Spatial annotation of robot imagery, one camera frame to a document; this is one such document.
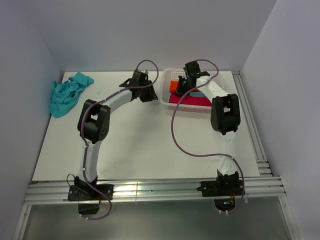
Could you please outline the crimson red t shirt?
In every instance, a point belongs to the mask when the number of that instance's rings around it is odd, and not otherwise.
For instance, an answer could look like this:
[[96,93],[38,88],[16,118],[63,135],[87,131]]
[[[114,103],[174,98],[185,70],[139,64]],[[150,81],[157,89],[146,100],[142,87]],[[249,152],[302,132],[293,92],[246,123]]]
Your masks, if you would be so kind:
[[[180,101],[181,97],[178,96],[171,96],[169,99],[169,103],[177,104]],[[207,97],[193,97],[193,96],[186,96],[181,101],[182,105],[192,105],[192,106],[204,106],[210,107],[212,103]]]

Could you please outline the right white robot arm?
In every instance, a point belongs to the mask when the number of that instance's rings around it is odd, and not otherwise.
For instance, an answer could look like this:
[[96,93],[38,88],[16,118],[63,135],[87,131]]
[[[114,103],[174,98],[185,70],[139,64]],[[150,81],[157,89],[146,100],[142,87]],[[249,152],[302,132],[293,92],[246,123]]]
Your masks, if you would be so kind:
[[[219,69],[212,61],[201,59],[201,62],[212,64],[216,73],[209,74],[200,69],[199,60],[185,64],[185,77],[178,77],[178,85],[175,95],[180,97],[173,111],[170,131],[173,142],[183,153],[196,157],[219,157],[217,168],[216,189],[222,195],[229,194],[234,185],[239,181],[239,175],[243,175],[242,169],[235,160],[235,138],[241,123],[239,97],[235,93],[229,93],[222,89],[214,78],[219,75]],[[176,112],[186,96],[195,90],[200,90],[211,103],[210,124],[214,131],[219,133],[220,152],[209,154],[195,154],[183,149],[177,142],[174,134],[174,119]]]

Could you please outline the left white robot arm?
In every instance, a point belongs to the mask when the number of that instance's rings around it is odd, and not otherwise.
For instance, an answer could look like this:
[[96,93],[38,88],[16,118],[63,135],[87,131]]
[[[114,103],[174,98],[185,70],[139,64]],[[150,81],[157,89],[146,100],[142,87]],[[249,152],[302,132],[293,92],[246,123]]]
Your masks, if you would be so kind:
[[79,173],[74,178],[74,187],[81,197],[91,200],[102,191],[97,187],[97,163],[102,141],[110,129],[111,114],[121,106],[140,99],[152,102],[158,99],[147,70],[136,69],[132,77],[119,85],[118,91],[100,101],[84,102],[77,129],[83,140],[83,157]]

